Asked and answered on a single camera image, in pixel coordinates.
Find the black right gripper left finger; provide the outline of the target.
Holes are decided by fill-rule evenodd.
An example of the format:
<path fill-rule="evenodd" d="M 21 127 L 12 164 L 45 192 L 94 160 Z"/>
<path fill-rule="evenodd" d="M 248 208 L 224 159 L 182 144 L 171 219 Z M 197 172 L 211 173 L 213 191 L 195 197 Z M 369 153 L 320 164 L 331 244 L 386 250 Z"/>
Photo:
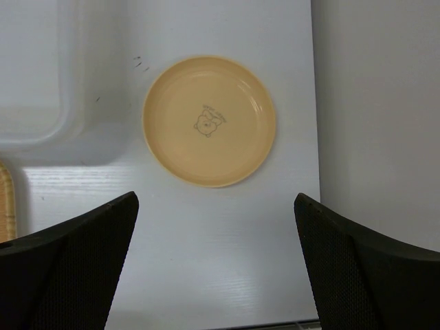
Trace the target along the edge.
<path fill-rule="evenodd" d="M 104 329 L 138 216 L 128 192 L 1 244 L 2 329 Z"/>

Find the yellow bear plate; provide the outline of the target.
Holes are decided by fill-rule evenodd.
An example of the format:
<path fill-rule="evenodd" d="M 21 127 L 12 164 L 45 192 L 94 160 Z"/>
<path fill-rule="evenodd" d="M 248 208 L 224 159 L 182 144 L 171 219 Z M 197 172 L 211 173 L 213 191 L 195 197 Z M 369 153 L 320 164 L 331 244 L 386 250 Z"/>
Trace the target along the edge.
<path fill-rule="evenodd" d="M 265 85 L 242 64 L 194 56 L 151 84 L 142 128 L 149 151 L 169 173 L 218 188 L 247 179 L 267 159 L 276 110 Z"/>

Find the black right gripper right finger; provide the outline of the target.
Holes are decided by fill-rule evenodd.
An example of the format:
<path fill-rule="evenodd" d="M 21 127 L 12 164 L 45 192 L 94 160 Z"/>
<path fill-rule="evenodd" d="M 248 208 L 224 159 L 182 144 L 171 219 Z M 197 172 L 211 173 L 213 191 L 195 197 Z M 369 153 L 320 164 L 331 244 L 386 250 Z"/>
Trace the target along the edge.
<path fill-rule="evenodd" d="M 300 193 L 298 236 L 323 329 L 438 329 L 439 253 L 392 239 Z"/>

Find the white plastic bin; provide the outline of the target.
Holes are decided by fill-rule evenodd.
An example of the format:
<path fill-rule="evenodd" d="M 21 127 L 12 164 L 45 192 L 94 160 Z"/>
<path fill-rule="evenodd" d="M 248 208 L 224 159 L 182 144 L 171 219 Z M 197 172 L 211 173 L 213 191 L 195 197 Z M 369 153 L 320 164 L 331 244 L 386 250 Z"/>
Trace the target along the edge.
<path fill-rule="evenodd" d="M 125 140 L 126 1 L 1 2 L 1 152 L 104 164 Z"/>

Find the woven square bamboo tray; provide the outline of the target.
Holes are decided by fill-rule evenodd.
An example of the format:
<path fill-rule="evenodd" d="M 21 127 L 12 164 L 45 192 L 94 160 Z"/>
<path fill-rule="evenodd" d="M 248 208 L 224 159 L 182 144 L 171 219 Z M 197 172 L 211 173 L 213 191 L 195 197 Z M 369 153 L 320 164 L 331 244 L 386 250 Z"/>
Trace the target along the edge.
<path fill-rule="evenodd" d="M 0 242 L 17 238 L 14 184 L 6 166 L 0 165 Z"/>

